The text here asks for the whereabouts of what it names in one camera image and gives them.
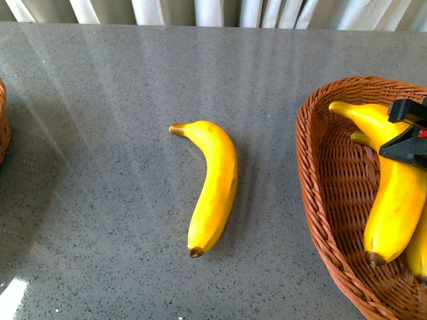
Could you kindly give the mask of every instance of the yellow banana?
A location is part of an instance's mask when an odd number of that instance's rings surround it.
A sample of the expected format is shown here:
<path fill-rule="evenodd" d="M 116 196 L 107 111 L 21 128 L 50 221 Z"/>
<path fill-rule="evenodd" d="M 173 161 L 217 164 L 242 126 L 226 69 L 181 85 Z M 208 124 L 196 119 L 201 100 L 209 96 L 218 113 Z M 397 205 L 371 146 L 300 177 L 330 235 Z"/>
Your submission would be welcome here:
<path fill-rule="evenodd" d="M 331 113 L 351 119 L 369 137 L 375 150 L 408 128 L 388 121 L 383 105 L 333 102 Z M 427 198 L 427 172 L 379 156 L 380 185 L 364 231 L 364 248 L 371 266 L 394 260 L 416 228 Z"/>
<path fill-rule="evenodd" d="M 423 287 L 427 287 L 427 203 L 422 208 L 420 220 L 405 254 L 412 274 Z"/>
<path fill-rule="evenodd" d="M 193 258 L 209 251 L 220 238 L 238 186 L 238 156 L 227 133 L 215 123 L 173 123 L 169 132 L 190 139 L 205 155 L 207 173 L 188 229 Z"/>

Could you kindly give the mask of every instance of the speckled countertop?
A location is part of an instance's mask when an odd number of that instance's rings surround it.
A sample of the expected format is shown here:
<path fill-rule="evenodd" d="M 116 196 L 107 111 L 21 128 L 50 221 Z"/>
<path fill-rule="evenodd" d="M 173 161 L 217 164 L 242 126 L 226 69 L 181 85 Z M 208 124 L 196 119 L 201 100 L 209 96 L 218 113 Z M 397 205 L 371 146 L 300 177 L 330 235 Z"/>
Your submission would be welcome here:
<path fill-rule="evenodd" d="M 296 114 L 345 76 L 427 85 L 427 34 L 0 23 L 0 43 L 9 315 L 363 319 L 310 238 Z M 234 140 L 240 183 L 219 242 L 192 259 L 205 163 L 167 128 L 201 118 Z"/>

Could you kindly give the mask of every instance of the wicker basket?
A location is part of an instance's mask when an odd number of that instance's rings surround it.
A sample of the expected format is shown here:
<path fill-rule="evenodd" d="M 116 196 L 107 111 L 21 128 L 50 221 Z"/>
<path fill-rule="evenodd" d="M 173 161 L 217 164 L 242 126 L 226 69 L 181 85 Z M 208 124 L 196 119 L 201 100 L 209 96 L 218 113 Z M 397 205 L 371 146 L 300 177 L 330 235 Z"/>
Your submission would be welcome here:
<path fill-rule="evenodd" d="M 5 114 L 6 110 L 6 88 L 0 78 L 0 163 L 6 153 L 7 146 L 11 140 L 11 128 Z"/>
<path fill-rule="evenodd" d="M 363 232 L 378 190 L 378 156 L 355 145 L 357 127 L 333 115 L 333 101 L 389 106 L 422 102 L 427 89 L 375 76 L 349 77 L 314 91 L 296 121 L 298 171 L 312 239 L 332 279 L 368 319 L 427 319 L 427 290 L 411 275 L 404 254 L 372 269 Z"/>

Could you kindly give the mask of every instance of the curtain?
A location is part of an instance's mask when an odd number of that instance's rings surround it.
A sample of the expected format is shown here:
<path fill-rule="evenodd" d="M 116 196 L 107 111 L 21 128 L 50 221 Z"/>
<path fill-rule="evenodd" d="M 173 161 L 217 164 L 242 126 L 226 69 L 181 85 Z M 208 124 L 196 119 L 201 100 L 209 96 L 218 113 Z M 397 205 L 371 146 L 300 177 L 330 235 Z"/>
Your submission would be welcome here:
<path fill-rule="evenodd" d="M 427 31 L 425 0 L 0 0 L 0 21 Z"/>

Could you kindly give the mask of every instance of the banana tip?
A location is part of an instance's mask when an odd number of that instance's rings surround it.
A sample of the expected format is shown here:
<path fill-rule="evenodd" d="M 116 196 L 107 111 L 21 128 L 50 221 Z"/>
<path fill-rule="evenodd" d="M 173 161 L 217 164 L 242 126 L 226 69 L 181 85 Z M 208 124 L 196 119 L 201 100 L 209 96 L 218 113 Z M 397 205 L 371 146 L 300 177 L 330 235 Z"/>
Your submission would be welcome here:
<path fill-rule="evenodd" d="M 169 133 L 173 135 L 183 135 L 184 134 L 185 123 L 175 122 L 169 126 Z"/>
<path fill-rule="evenodd" d="M 373 268 L 373 269 L 375 267 L 378 267 L 380 265 L 385 265 L 387 263 L 385 258 L 376 252 L 367 251 L 367 252 L 365 252 L 365 257 L 366 257 L 366 260 L 371 265 L 371 268 Z"/>
<path fill-rule="evenodd" d="M 199 247 L 196 247 L 196 248 L 193 248 L 193 249 L 189 250 L 189 256 L 191 258 L 198 258 L 198 257 L 200 257 L 203 254 L 204 254 L 203 250 L 201 248 L 199 248 Z"/>
<path fill-rule="evenodd" d="M 423 288 L 427 288 L 427 275 L 416 275 L 415 278 Z"/>
<path fill-rule="evenodd" d="M 337 115 L 345 115 L 350 110 L 351 105 L 345 102 L 335 101 L 329 104 L 329 111 Z"/>

